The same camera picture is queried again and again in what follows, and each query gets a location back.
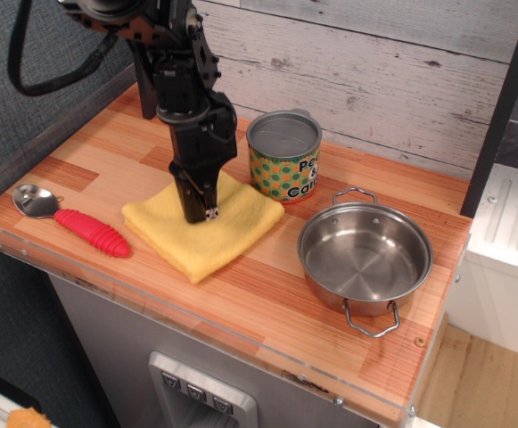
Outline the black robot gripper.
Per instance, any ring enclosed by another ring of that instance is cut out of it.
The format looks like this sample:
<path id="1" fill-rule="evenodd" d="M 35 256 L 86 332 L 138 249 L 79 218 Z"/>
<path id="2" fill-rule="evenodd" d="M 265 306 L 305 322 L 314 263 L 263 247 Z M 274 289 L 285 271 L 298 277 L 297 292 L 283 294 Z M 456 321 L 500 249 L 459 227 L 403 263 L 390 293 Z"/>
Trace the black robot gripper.
<path id="1" fill-rule="evenodd" d="M 175 177 L 186 222 L 195 224 L 216 218 L 218 173 L 237 156 L 233 105 L 225 94 L 211 91 L 190 111 L 161 106 L 156 111 L 169 126 L 174 153 L 169 172 Z"/>

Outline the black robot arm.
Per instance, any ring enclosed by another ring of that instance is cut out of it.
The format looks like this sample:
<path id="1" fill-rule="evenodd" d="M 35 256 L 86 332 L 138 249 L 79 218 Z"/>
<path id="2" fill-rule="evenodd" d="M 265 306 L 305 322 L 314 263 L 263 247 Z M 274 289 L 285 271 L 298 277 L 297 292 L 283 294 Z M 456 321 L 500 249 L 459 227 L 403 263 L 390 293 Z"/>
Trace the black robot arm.
<path id="1" fill-rule="evenodd" d="M 88 29 L 127 40 L 135 61 L 142 113 L 168 125 L 174 176 L 185 220 L 218 216 L 218 175 L 237 155 L 237 116 L 214 91 L 221 74 L 202 17 L 190 1 L 64 1 Z"/>

